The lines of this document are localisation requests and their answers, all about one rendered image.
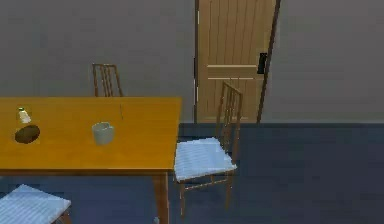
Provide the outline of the orange wooden table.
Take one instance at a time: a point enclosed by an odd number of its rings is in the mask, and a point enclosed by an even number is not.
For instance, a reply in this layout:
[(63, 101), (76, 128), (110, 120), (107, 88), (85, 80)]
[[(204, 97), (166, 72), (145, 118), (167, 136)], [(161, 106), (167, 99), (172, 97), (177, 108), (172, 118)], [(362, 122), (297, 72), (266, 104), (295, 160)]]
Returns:
[[(21, 122), (19, 107), (30, 123)], [(169, 224), (180, 112), (179, 97), (0, 97), (0, 176), (148, 175), (159, 224)], [(94, 141), (99, 122), (114, 127), (109, 144)], [(16, 142), (15, 132), (27, 125), (37, 125), (39, 137)]]

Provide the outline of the wooden chair white cushion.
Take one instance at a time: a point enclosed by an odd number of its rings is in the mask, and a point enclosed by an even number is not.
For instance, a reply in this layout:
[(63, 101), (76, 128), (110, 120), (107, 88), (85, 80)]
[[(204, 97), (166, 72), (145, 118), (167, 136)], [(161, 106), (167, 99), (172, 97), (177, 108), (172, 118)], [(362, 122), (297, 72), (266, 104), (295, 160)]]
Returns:
[[(115, 96), (123, 97), (124, 96), (123, 91), (121, 89), (118, 68), (115, 64), (93, 63), (92, 75), (93, 75), (94, 95), (96, 97), (100, 96), (98, 78), (101, 78), (102, 91), (105, 97), (115, 97)], [(117, 91), (113, 90), (112, 76), (115, 76)]]
[(242, 92), (224, 81), (216, 115), (215, 135), (177, 143), (174, 182), (179, 185), (180, 216), (185, 217), (185, 193), (226, 184), (225, 207), (229, 207), (242, 118)]
[(0, 199), (0, 224), (72, 224), (71, 201), (22, 184)]

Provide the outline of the small white bottle green cap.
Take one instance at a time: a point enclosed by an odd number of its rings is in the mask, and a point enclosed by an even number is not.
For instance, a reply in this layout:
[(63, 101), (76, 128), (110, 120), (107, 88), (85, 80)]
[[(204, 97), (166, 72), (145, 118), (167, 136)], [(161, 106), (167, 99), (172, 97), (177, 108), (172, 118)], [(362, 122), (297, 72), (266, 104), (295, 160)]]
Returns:
[(18, 108), (18, 114), (19, 114), (19, 118), (20, 118), (22, 123), (26, 124), (26, 123), (31, 122), (31, 118), (30, 118), (29, 114), (27, 113), (27, 111), (23, 107)]

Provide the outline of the white cup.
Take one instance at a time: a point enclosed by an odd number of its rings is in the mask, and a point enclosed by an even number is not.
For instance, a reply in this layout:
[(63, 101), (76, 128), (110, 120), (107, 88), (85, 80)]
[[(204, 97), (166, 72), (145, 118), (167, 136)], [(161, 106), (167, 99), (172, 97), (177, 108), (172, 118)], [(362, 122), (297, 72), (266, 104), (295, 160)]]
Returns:
[(109, 122), (99, 122), (92, 126), (92, 133), (97, 145), (109, 144), (114, 138), (114, 127)]

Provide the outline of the light wooden room door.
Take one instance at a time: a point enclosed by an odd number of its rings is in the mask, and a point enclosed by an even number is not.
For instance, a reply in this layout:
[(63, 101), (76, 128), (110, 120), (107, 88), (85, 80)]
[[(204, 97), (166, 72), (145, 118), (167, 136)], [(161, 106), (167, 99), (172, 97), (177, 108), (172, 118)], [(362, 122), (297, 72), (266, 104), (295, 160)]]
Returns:
[(243, 93), (243, 123), (255, 123), (264, 74), (259, 55), (269, 56), (278, 0), (196, 0), (196, 109), (198, 123), (214, 123), (222, 83)]

